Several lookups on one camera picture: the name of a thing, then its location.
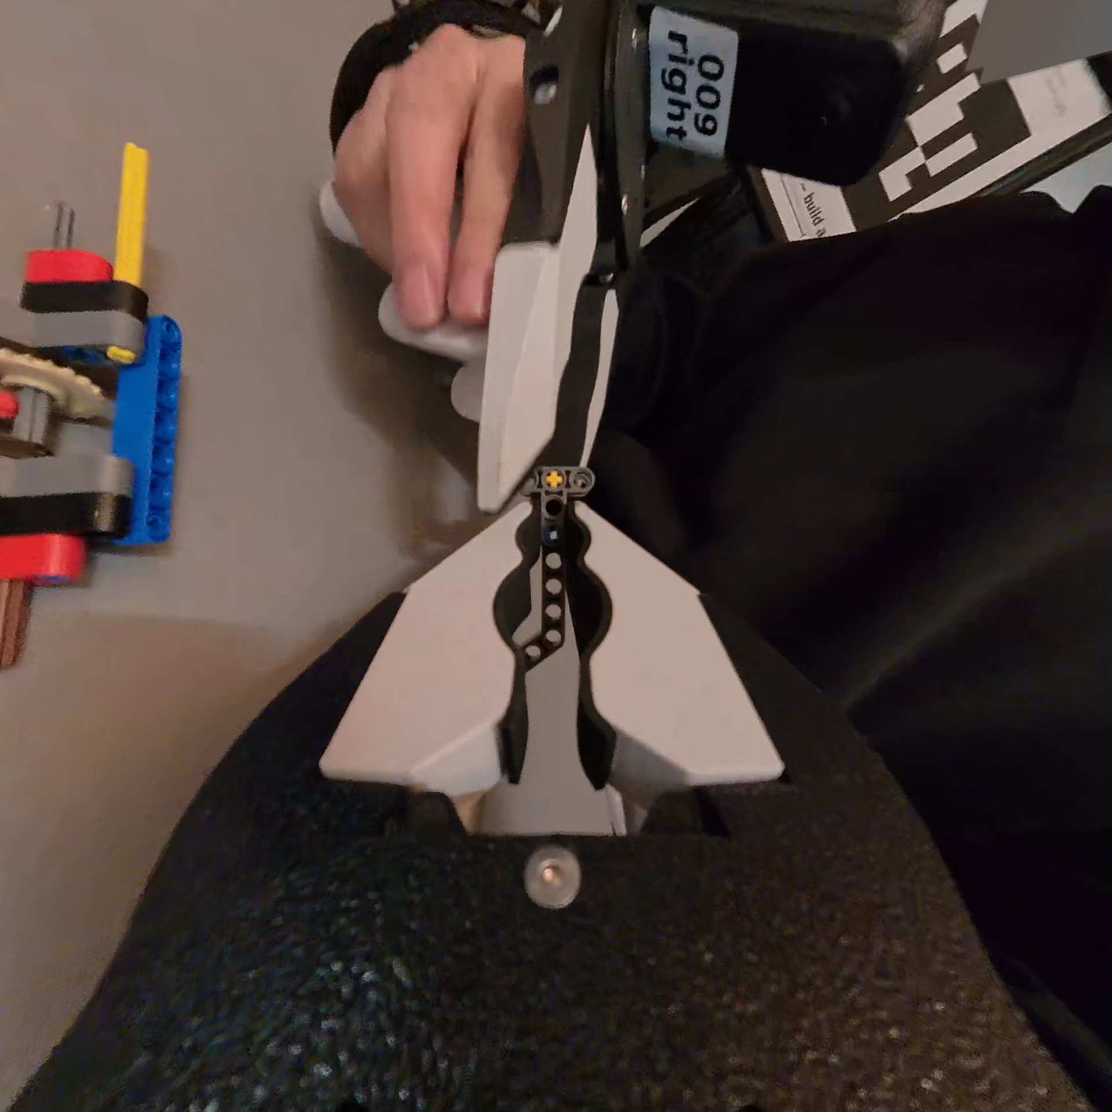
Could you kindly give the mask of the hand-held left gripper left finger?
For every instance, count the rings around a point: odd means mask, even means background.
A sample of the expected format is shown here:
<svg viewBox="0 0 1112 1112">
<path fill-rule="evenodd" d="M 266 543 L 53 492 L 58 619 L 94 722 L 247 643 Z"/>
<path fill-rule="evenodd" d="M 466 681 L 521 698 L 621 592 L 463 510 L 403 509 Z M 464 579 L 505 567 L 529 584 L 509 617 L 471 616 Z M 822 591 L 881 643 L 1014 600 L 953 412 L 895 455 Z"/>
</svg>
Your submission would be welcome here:
<svg viewBox="0 0 1112 1112">
<path fill-rule="evenodd" d="M 403 592 L 319 770 L 331 780 L 468 796 L 507 776 L 499 726 L 515 659 L 493 617 L 519 566 L 513 506 Z"/>
</svg>

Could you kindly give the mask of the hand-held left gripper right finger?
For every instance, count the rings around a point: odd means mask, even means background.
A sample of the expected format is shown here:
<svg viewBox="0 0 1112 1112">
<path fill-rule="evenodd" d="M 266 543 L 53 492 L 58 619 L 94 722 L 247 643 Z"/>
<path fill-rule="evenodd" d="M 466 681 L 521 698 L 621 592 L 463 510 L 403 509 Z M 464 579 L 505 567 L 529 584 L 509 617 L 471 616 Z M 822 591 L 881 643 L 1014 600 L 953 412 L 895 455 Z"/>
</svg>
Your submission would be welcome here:
<svg viewBox="0 0 1112 1112">
<path fill-rule="evenodd" d="M 578 759 L 594 788 L 777 782 L 779 758 L 700 592 L 594 510 L 574 516 Z"/>
</svg>

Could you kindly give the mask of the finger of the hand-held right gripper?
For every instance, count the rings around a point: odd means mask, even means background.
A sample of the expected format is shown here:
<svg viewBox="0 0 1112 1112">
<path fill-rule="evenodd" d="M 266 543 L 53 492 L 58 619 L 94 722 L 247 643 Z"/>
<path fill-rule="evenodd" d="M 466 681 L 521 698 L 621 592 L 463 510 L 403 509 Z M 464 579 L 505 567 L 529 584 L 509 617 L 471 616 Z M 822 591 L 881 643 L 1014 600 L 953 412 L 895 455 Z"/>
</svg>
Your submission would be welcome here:
<svg viewBox="0 0 1112 1112">
<path fill-rule="evenodd" d="M 618 328 L 611 288 L 582 288 L 565 365 L 565 465 L 589 464 L 605 410 Z"/>
<path fill-rule="evenodd" d="M 595 194 L 585 132 L 560 239 L 505 246 L 495 261 L 476 459 L 483 513 L 513 497 L 554 432 L 576 302 L 597 246 Z"/>
</svg>

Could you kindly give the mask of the grey angled lego beam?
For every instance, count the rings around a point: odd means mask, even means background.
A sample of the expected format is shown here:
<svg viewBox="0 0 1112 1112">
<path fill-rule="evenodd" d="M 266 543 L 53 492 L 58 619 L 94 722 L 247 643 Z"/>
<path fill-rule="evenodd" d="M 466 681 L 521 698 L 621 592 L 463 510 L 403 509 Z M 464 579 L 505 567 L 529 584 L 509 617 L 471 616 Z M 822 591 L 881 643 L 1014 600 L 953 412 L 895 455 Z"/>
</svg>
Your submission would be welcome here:
<svg viewBox="0 0 1112 1112">
<path fill-rule="evenodd" d="M 525 566 L 538 571 L 538 632 L 519 644 L 527 672 L 565 644 L 568 590 L 589 542 L 578 509 L 593 486 L 594 475 L 582 465 L 537 467 L 524 485 L 531 510 L 524 534 Z"/>
</svg>

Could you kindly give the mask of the multicoloured lego technic assembly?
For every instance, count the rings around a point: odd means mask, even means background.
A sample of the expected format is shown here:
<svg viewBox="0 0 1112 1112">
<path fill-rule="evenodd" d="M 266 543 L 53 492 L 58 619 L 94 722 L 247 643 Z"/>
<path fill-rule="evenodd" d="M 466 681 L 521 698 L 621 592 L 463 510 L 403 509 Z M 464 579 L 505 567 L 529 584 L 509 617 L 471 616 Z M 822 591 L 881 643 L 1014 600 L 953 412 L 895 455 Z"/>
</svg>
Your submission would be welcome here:
<svg viewBox="0 0 1112 1112">
<path fill-rule="evenodd" d="M 74 247 L 74 212 L 26 255 L 1 313 L 2 669 L 33 594 L 79 584 L 88 555 L 172 535 L 182 336 L 144 292 L 148 153 L 121 154 L 115 257 Z"/>
</svg>

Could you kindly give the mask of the person's right hand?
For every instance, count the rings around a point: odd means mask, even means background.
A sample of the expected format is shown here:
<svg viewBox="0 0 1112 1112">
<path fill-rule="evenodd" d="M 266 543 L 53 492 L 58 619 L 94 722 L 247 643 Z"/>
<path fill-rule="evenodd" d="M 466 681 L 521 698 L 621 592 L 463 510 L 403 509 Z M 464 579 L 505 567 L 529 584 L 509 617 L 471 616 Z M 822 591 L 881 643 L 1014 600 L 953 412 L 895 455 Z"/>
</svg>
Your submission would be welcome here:
<svg viewBox="0 0 1112 1112">
<path fill-rule="evenodd" d="M 438 28 L 372 84 L 337 141 L 335 193 L 413 330 L 491 313 L 524 145 L 524 43 Z"/>
</svg>

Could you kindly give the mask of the person's black clothing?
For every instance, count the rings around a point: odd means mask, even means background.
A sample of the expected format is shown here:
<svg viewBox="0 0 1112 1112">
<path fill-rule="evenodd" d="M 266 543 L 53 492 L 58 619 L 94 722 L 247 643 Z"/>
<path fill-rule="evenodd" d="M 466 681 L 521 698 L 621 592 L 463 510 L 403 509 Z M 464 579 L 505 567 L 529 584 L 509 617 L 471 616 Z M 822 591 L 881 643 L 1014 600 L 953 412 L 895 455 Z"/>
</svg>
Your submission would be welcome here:
<svg viewBox="0 0 1112 1112">
<path fill-rule="evenodd" d="M 836 705 L 1109 1110 L 1109 186 L 762 246 L 720 186 L 622 304 L 598 512 Z"/>
</svg>

